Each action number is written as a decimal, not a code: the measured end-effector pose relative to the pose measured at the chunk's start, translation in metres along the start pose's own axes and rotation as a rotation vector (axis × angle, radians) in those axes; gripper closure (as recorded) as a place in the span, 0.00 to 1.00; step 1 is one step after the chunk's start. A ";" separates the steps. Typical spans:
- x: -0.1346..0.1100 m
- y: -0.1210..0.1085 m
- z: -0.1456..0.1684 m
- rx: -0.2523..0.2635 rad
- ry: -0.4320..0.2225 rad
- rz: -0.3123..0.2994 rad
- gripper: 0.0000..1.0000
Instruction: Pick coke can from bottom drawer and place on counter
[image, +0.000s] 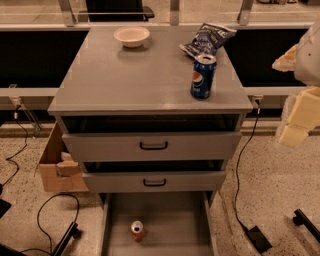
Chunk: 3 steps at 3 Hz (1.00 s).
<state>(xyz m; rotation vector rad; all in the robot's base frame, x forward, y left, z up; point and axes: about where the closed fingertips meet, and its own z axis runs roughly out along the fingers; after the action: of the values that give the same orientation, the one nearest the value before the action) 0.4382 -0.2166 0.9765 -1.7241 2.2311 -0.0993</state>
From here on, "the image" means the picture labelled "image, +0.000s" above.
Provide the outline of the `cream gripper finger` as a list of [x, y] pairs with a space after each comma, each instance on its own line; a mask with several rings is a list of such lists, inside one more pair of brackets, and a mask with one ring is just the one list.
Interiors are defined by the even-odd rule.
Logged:
[[288, 148], [300, 145], [309, 132], [320, 125], [320, 88], [307, 87], [289, 95], [278, 128], [278, 143]]
[[276, 59], [272, 64], [272, 68], [281, 72], [293, 71], [295, 67], [297, 47], [298, 45], [295, 44], [289, 50], [287, 50], [282, 56]]

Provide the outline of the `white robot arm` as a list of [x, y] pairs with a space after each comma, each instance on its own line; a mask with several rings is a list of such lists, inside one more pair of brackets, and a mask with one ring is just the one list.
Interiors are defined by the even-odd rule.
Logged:
[[299, 146], [309, 132], [320, 125], [320, 20], [300, 41], [276, 59], [272, 68], [294, 72], [294, 78], [306, 85], [297, 95], [289, 95], [276, 132], [278, 148], [290, 150]]

